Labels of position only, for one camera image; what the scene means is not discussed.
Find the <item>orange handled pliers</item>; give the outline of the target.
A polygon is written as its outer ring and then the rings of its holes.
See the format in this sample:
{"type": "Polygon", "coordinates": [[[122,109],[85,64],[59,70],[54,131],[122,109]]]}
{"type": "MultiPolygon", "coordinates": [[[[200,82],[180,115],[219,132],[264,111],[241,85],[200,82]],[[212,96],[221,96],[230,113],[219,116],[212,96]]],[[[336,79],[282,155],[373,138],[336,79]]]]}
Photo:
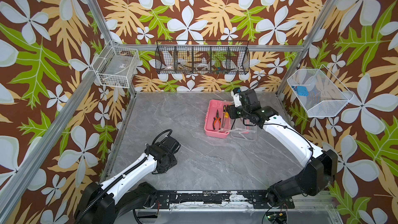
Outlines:
{"type": "Polygon", "coordinates": [[[215,115],[213,123],[212,123],[212,128],[214,131],[219,130],[221,128],[221,118],[219,116],[218,110],[216,110],[216,115],[215,115]]]}

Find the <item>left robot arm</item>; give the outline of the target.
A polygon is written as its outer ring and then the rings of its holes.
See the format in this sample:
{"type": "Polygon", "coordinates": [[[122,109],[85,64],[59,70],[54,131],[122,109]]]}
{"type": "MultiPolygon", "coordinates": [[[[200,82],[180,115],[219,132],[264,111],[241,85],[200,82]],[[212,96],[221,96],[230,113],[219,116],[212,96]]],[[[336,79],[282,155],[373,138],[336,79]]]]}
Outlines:
{"type": "Polygon", "coordinates": [[[85,190],[74,214],[76,224],[113,224],[124,213],[153,207],[157,190],[149,183],[131,188],[148,174],[164,174],[177,164],[175,153],[180,143],[171,136],[147,145],[145,151],[130,166],[114,177],[91,183],[85,190]]]}

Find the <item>yellow black nut driver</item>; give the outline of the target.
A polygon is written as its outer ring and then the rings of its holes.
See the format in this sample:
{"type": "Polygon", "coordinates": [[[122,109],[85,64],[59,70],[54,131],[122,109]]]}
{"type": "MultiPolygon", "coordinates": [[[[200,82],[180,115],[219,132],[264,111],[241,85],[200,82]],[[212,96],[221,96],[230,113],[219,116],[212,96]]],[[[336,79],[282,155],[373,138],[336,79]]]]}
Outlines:
{"type": "Polygon", "coordinates": [[[229,118],[229,114],[227,111],[227,105],[223,106],[223,119],[229,118]]]}

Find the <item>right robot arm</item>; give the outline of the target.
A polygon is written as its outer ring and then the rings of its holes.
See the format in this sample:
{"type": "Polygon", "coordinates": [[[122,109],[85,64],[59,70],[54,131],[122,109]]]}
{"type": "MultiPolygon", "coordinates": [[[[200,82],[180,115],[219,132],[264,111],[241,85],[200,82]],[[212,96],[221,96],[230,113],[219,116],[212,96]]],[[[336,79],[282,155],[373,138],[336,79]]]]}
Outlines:
{"type": "Polygon", "coordinates": [[[334,152],[312,144],[272,107],[261,106],[254,90],[234,89],[231,96],[233,104],[226,107],[231,119],[248,120],[271,134],[303,167],[297,175],[268,187],[266,203],[269,206],[282,206],[297,195],[316,196],[335,181],[338,158],[334,152]]]}

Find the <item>pink plastic tool box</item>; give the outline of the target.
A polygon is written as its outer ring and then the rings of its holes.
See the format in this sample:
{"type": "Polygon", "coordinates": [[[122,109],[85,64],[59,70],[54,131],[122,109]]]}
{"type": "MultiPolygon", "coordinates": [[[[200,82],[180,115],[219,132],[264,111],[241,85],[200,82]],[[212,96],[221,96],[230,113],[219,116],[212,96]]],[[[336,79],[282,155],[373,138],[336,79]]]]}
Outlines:
{"type": "Polygon", "coordinates": [[[257,127],[251,126],[251,122],[249,120],[244,120],[242,118],[231,119],[230,117],[223,119],[223,106],[230,104],[232,103],[228,101],[210,100],[205,118],[205,134],[209,137],[219,139],[226,139],[228,136],[231,136],[236,139],[244,139],[248,141],[256,140],[257,127]],[[216,110],[219,111],[219,116],[221,118],[221,128],[214,131],[212,123],[216,115],[216,110]]]}

